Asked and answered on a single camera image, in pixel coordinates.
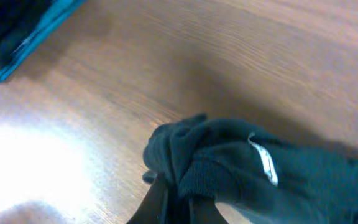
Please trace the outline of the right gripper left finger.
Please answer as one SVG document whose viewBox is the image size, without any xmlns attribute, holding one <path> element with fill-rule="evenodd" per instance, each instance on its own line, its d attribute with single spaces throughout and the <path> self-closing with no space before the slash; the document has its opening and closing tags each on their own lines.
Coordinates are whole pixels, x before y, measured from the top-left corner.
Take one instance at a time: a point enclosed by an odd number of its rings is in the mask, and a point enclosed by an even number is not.
<svg viewBox="0 0 358 224">
<path fill-rule="evenodd" d="M 149 191 L 127 224 L 165 224 L 169 188 L 165 176 L 156 176 Z"/>
</svg>

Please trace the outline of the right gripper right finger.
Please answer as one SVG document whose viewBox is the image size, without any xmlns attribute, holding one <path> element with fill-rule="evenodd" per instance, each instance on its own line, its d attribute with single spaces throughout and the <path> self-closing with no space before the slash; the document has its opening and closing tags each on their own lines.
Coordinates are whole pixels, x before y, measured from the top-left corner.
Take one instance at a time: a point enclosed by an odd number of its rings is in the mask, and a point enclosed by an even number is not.
<svg viewBox="0 0 358 224">
<path fill-rule="evenodd" d="M 212 198 L 193 197 L 189 199 L 190 224 L 228 224 L 216 208 Z"/>
</svg>

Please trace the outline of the black nike t-shirt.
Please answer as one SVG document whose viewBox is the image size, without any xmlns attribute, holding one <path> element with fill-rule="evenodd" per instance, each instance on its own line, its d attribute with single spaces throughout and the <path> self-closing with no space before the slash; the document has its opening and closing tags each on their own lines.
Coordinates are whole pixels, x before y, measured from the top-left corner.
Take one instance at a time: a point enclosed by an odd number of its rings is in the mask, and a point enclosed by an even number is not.
<svg viewBox="0 0 358 224">
<path fill-rule="evenodd" d="M 239 119 L 159 126 L 143 153 L 174 200 L 208 197 L 253 223 L 358 223 L 358 159 L 295 146 Z"/>
</svg>

